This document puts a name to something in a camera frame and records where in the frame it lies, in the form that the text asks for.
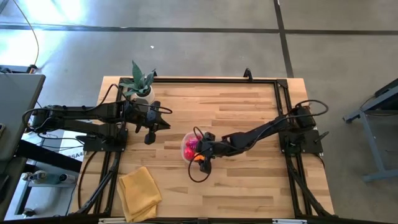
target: yellow cloth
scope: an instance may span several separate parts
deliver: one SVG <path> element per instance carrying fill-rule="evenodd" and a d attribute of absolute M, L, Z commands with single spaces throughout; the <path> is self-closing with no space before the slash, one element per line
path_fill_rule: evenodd
<path fill-rule="evenodd" d="M 156 217 L 156 205 L 162 197 L 146 167 L 120 177 L 117 190 L 127 222 Z"/>

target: concrete floor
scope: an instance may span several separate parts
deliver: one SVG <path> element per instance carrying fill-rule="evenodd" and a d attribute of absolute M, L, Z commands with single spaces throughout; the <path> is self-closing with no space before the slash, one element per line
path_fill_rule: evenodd
<path fill-rule="evenodd" d="M 19 1 L 31 22 L 130 27 L 277 28 L 272 0 Z M 280 0 L 287 29 L 397 30 L 398 1 Z M 12 1 L 0 22 L 24 22 Z M 37 31 L 37 66 L 47 76 L 40 103 L 93 105 L 102 77 L 129 75 L 134 59 L 159 75 L 286 77 L 278 34 Z M 398 179 L 365 184 L 376 171 L 358 122 L 343 115 L 397 78 L 398 36 L 287 35 L 294 76 L 330 111 L 317 117 L 335 213 L 396 223 Z M 28 30 L 0 30 L 0 64 L 35 58 Z"/>

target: black metal frame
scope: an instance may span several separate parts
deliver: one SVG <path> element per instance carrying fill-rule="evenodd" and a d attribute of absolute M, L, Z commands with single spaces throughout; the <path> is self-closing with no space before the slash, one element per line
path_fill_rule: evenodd
<path fill-rule="evenodd" d="M 252 73 L 251 73 L 250 69 L 248 69 L 248 68 L 245 69 L 243 77 L 247 78 L 247 79 L 242 79 L 242 78 L 231 79 L 231 78 L 227 78 L 227 77 L 226 78 L 155 78 L 154 82 L 155 83 L 245 83 L 245 84 L 261 83 L 261 84 L 271 84 L 275 90 L 275 99 L 276 99 L 276 104 L 277 104 L 278 115 L 283 115 L 283 113 L 284 113 L 283 107 L 282 107 L 280 88 L 282 88 L 283 92 L 284 92 L 287 110 L 292 109 L 292 105 L 290 102 L 290 95 L 289 95 L 289 86 L 287 84 L 286 79 L 253 79 Z M 120 78 L 119 83 L 122 83 L 124 79 L 125 78 Z M 120 100 L 120 99 L 121 99 L 121 94 L 118 94 L 116 100 Z M 282 152 L 285 151 L 285 148 L 283 145 L 281 145 L 280 148 L 281 148 Z M 286 163 L 288 163 L 288 161 L 292 159 L 291 155 L 288 153 L 285 153 L 285 158 L 286 158 Z M 296 159 L 297 159 L 297 164 L 298 164 L 298 167 L 297 167 L 298 172 L 300 174 L 302 182 L 306 185 L 301 155 L 298 154 L 296 156 Z M 108 165 L 109 165 L 109 159 L 104 159 L 103 171 L 108 168 Z M 289 171 L 287 171 L 287 174 L 289 177 L 290 193 L 292 196 L 294 214 L 295 214 L 295 217 L 297 217 L 299 215 L 303 215 L 303 213 L 300 211 L 299 198 L 297 197 L 297 189 L 295 186 L 295 179 L 293 178 L 292 174 Z M 103 172 L 101 172 L 100 181 L 103 179 L 103 177 L 104 177 Z M 112 192 L 112 190 L 115 188 L 115 185 L 116 185 L 116 181 L 115 182 L 112 181 L 109 193 Z M 312 209 L 310 206 L 310 202 L 308 201 L 308 198 L 305 195 L 304 195 L 304 202 L 305 202 L 305 211 L 306 211 L 305 214 L 312 215 Z M 109 197 L 108 197 L 107 208 L 108 208 L 108 205 L 111 206 L 111 203 L 112 203 L 112 201 L 109 201 Z M 95 208 L 97 208 L 97 209 L 95 210 L 95 212 L 98 212 L 100 205 L 101 205 L 101 197 L 98 199 L 98 201 L 96 203 Z M 152 221 L 158 222 L 158 221 L 164 221 L 164 220 L 165 220 L 164 218 L 156 218 L 156 219 L 153 219 Z M 178 221 L 178 220 L 181 220 L 181 218 L 168 218 L 167 220 Z M 253 218 L 250 220 L 252 220 L 253 222 L 269 222 L 271 219 L 270 218 Z"/>
<path fill-rule="evenodd" d="M 121 97 L 122 97 L 122 94 L 120 92 L 118 92 L 118 95 L 116 96 L 116 101 L 121 100 Z M 114 155 L 115 158 L 121 158 L 121 153 L 122 152 L 115 152 L 115 155 Z M 101 181 L 104 180 L 104 178 L 106 177 L 106 174 L 108 173 L 110 158 L 111 158 L 111 152 L 105 152 L 104 161 L 103 161 L 103 165 L 102 165 L 102 169 L 101 169 L 101 175 L 99 176 L 99 183 L 101 183 Z M 98 198 L 94 204 L 93 214 L 105 214 L 108 217 L 110 217 L 111 211 L 112 211 L 112 206 L 113 206 L 114 192 L 116 190 L 116 181 L 118 179 L 119 164 L 120 164 L 120 159 L 118 159 L 118 161 L 116 163 L 116 167 L 114 169 L 114 175 L 112 176 L 112 178 L 110 180 L 108 199 L 106 201 L 106 206 L 105 206 L 104 212 L 100 213 L 102 196 L 103 196 L 103 191 L 100 191 L 98 194 Z"/>

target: wooden tabletop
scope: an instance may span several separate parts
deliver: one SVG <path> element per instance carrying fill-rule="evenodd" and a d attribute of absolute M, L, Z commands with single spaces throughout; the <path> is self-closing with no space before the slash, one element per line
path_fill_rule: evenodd
<path fill-rule="evenodd" d="M 103 99 L 110 84 L 119 83 L 119 79 L 104 77 L 98 102 Z M 306 100 L 304 80 L 287 80 L 292 104 Z M 243 154 L 212 160 L 212 173 L 200 184 L 189 179 L 187 163 L 182 160 L 180 153 L 182 138 L 194 126 L 215 134 L 216 140 L 220 140 L 226 134 L 249 131 L 274 119 L 278 114 L 272 85 L 153 83 L 152 87 L 155 99 L 161 102 L 161 106 L 173 110 L 173 114 L 162 115 L 171 129 L 156 132 L 156 142 L 148 146 L 144 144 L 146 129 L 142 128 L 141 132 L 135 134 L 135 126 L 128 124 L 129 138 L 126 151 L 122 153 L 119 175 L 128 174 L 140 166 L 149 169 L 163 198 L 157 207 L 158 217 L 294 217 L 286 163 L 279 151 L 277 134 L 259 141 Z M 116 89 L 112 89 L 105 102 L 114 101 L 116 92 Z M 82 168 L 89 155 L 85 156 Z M 82 203 L 98 186 L 103 157 L 104 153 L 97 153 L 88 165 L 81 186 Z M 303 154 L 303 164 L 309 189 L 324 208 L 333 213 L 321 161 L 314 155 Z M 192 176 L 201 179 L 205 174 L 195 164 Z M 107 196 L 108 187 L 104 191 L 101 211 Z M 300 208 L 304 211 L 300 191 L 298 196 Z M 76 210 L 77 194 L 71 211 Z M 112 216 L 124 216 L 117 192 Z"/>

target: red object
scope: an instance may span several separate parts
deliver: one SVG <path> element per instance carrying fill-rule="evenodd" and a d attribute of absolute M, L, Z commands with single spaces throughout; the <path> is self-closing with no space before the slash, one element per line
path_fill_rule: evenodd
<path fill-rule="evenodd" d="M 190 161 L 191 159 L 193 159 L 194 156 L 195 152 L 191 148 L 186 147 L 184 150 L 184 158 Z"/>
<path fill-rule="evenodd" d="M 189 140 L 185 142 L 185 146 L 189 147 Z"/>

